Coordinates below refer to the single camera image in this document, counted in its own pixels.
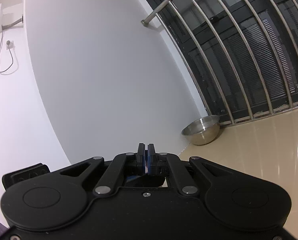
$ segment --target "metal railing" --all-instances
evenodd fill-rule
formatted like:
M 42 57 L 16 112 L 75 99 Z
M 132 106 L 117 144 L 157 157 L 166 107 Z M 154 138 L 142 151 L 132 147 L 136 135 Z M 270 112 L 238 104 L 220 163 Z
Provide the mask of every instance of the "metal railing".
M 217 76 L 212 68 L 212 65 L 210 64 L 207 56 L 206 56 L 206 53 L 204 52 L 204 50 L 202 49 L 199 41 L 197 40 L 197 38 L 195 37 L 195 35 L 193 34 L 193 31 L 190 29 L 188 23 L 185 21 L 185 19 L 183 18 L 183 16 L 180 14 L 180 12 L 178 11 L 177 7 L 174 5 L 174 3 L 172 2 L 173 0 L 164 0 L 161 4 L 159 4 L 157 6 L 156 9 L 153 10 L 153 12 L 151 14 L 148 15 L 147 18 L 145 18 L 144 20 L 141 21 L 141 23 L 144 25 L 144 26 L 148 26 L 149 25 L 149 22 L 154 18 L 154 17 L 157 17 L 158 20 L 160 21 L 161 25 L 164 27 L 164 29 L 166 30 L 167 34 L 169 35 L 169 37 L 171 38 L 173 44 L 176 46 L 178 52 L 180 53 L 181 55 L 181 58 L 183 59 L 192 79 L 193 79 L 193 82 L 199 92 L 199 95 L 204 103 L 204 106 L 208 112 L 208 114 L 212 114 L 211 110 L 210 110 L 210 107 L 208 106 L 208 103 L 203 95 L 203 92 L 202 90 L 200 89 L 200 86 L 196 80 L 196 77 L 194 76 L 187 60 L 185 59 L 185 56 L 183 55 L 181 49 L 179 48 L 175 38 L 173 37 L 173 35 L 171 34 L 170 30 L 168 29 L 168 27 L 166 26 L 166 24 L 164 23 L 164 21 L 162 20 L 161 16 L 159 15 L 159 12 L 165 8 L 167 5 L 170 5 L 172 10 L 175 12 L 175 14 L 177 15 L 177 17 L 180 19 L 180 21 L 183 23 L 184 27 L 186 28 L 186 30 L 188 31 L 189 35 L 191 36 L 191 38 L 193 39 L 205 65 L 207 66 L 209 72 L 211 73 L 211 76 L 212 76 L 212 79 L 216 85 L 216 88 L 218 89 L 219 91 L 219 94 L 221 96 L 221 99 L 224 103 L 224 106 L 227 110 L 227 113 L 229 115 L 229 118 L 230 118 L 230 125 L 235 125 L 237 124 L 237 120 L 235 120 L 233 118 L 233 115 L 232 115 L 232 111 L 229 107 L 229 104 L 226 100 L 226 97 L 224 95 L 224 92 L 223 92 L 223 89 L 220 85 L 220 82 L 219 80 L 217 79 Z M 285 90 L 286 90 L 286 94 L 287 94 L 287 99 L 288 99 L 288 109 L 286 110 L 283 110 L 283 111 L 274 111 L 273 107 L 272 107 L 272 103 L 271 103 L 271 99 L 270 99 L 270 95 L 268 93 L 268 89 L 266 87 L 266 84 L 265 84 L 265 80 L 263 78 L 263 75 L 261 73 L 261 69 L 259 67 L 259 63 L 257 62 L 257 59 L 251 49 L 251 46 L 249 44 L 249 42 L 247 41 L 242 29 L 240 28 L 239 24 L 237 23 L 236 19 L 234 18 L 234 16 L 232 15 L 232 13 L 230 12 L 229 8 L 225 5 L 225 3 L 223 2 L 223 0 L 217 0 L 220 5 L 222 6 L 222 8 L 224 9 L 224 11 L 226 12 L 226 14 L 228 15 L 228 17 L 230 18 L 230 20 L 232 21 L 233 25 L 235 26 L 236 30 L 238 31 L 239 33 L 239 36 L 241 37 L 245 47 L 247 48 L 247 51 L 252 59 L 252 62 L 256 68 L 256 71 L 258 73 L 258 76 L 260 78 L 260 81 L 261 81 L 261 85 L 263 87 L 263 90 L 264 90 L 264 93 L 265 93 L 265 97 L 266 97 L 266 101 L 267 101 L 267 104 L 268 104 L 268 107 L 269 107 L 269 114 L 265 115 L 265 116 L 257 116 L 255 117 L 253 112 L 252 112 L 252 109 L 251 109 L 251 105 L 250 105 L 250 102 L 249 102 L 249 99 L 247 97 L 247 94 L 245 92 L 245 89 L 244 89 L 244 86 L 242 84 L 242 81 L 241 81 L 241 78 L 239 76 L 239 73 L 235 67 L 235 64 L 228 52 L 228 49 L 226 48 L 226 46 L 224 45 L 224 42 L 223 40 L 221 39 L 219 33 L 216 31 L 215 27 L 213 26 L 212 22 L 209 20 L 209 18 L 207 17 L 206 13 L 203 11 L 203 9 L 199 6 L 198 2 L 196 0 L 191 0 L 191 2 L 193 3 L 193 5 L 196 7 L 196 9 L 200 12 L 200 14 L 203 16 L 204 20 L 206 21 L 207 25 L 209 26 L 209 28 L 211 29 L 211 31 L 213 32 L 215 38 L 217 39 L 219 45 L 221 46 L 228 62 L 229 62 L 229 65 L 231 66 L 232 68 L 232 71 L 234 73 L 234 76 L 236 78 L 236 81 L 239 85 L 239 88 L 241 89 L 241 92 L 242 92 L 242 95 L 243 95 L 243 98 L 245 100 L 245 103 L 246 103 L 246 106 L 247 106 L 247 110 L 248 110 L 248 114 L 249 114 L 249 119 L 247 121 L 243 121 L 243 122 L 249 122 L 249 121 L 252 121 L 252 120 L 258 120 L 258 119 L 263 119 L 263 118 L 266 118 L 266 117 L 269 117 L 269 116 L 272 116 L 272 115 L 276 115 L 276 114 L 280 114 L 280 113 L 283 113 L 283 112 L 286 112 L 286 111 L 290 111 L 292 109 L 296 109 L 298 108 L 298 106 L 294 106 L 294 103 L 292 101 L 292 97 L 291 97 L 291 92 L 290 92 L 290 87 L 289 87 L 289 84 L 288 84 L 288 81 L 287 81 L 287 76 L 286 76 L 286 73 L 285 73 L 285 70 L 283 68 L 283 64 L 282 64 L 282 61 L 280 59 L 280 56 L 279 56 L 279 53 L 278 53 L 278 50 L 277 48 L 275 47 L 274 45 L 274 42 L 273 40 L 271 39 L 270 37 L 270 34 L 268 32 L 268 30 L 266 29 L 264 23 L 262 22 L 260 16 L 258 15 L 258 13 L 256 12 L 255 8 L 252 6 L 252 4 L 249 2 L 249 0 L 243 0 L 245 2 L 245 4 L 248 6 L 248 8 L 251 10 L 253 16 L 255 17 L 255 20 L 256 22 L 258 23 L 265 39 L 267 40 L 268 42 L 268 45 L 270 46 L 273 54 L 274 54 L 274 57 L 275 57 L 275 60 L 278 64 L 278 67 L 279 67 L 279 70 L 280 70 L 280 73 L 281 73 L 281 76 L 282 76 L 282 80 L 283 80 L 283 84 L 284 84 L 284 87 L 285 87 Z M 296 44 L 296 41 L 295 41 L 295 38 L 294 38 L 294 35 L 291 31 L 291 28 L 290 26 L 288 25 L 287 21 L 285 20 L 282 12 L 280 11 L 279 7 L 277 6 L 277 4 L 274 2 L 274 0 L 269 0 L 270 3 L 272 4 L 274 10 L 276 11 L 276 13 L 278 14 L 281 22 L 283 23 L 288 35 L 289 35 L 289 38 L 291 39 L 292 41 L 292 45 L 295 49 L 295 52 L 296 52 L 296 56 L 298 58 L 298 45 Z M 292 0 L 292 2 L 294 3 L 295 7 L 297 8 L 298 10 L 298 2 L 296 0 Z

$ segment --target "wall socket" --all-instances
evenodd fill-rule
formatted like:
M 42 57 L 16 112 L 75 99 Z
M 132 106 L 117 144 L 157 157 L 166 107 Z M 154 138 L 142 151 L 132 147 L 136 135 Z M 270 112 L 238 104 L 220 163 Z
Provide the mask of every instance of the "wall socket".
M 6 42 L 6 49 L 12 49 L 14 47 L 14 41 Z

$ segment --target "metal bowl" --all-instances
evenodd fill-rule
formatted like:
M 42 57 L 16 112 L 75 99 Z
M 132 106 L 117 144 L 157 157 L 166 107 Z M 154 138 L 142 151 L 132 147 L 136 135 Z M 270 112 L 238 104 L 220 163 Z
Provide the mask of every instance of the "metal bowl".
M 195 145 L 204 145 L 212 142 L 219 133 L 220 117 L 209 115 L 189 124 L 182 130 L 184 135 L 191 143 Z

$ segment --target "white wall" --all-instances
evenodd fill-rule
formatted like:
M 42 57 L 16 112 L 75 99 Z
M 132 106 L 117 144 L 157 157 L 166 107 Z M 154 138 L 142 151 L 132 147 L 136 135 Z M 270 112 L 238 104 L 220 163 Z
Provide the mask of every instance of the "white wall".
M 110 160 L 139 142 L 179 154 L 200 113 L 138 0 L 25 0 L 30 56 L 71 162 Z
M 4 24 L 19 19 L 21 8 L 22 4 L 6 8 Z M 14 27 L 4 32 L 1 70 L 11 63 L 7 40 L 13 40 L 15 48 L 12 49 L 14 65 L 0 74 L 0 198 L 5 191 L 1 177 L 6 173 L 40 162 L 52 171 L 70 165 L 41 101 L 24 29 Z M 1 211 L 0 222 L 7 225 Z

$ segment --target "beige tile floor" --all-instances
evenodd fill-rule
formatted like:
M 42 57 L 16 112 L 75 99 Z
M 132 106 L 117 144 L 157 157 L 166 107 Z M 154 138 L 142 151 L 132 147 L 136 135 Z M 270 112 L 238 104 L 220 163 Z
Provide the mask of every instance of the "beige tile floor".
M 189 145 L 182 160 L 200 156 L 223 166 L 274 182 L 291 196 L 284 228 L 298 238 L 298 110 L 235 127 L 213 142 Z

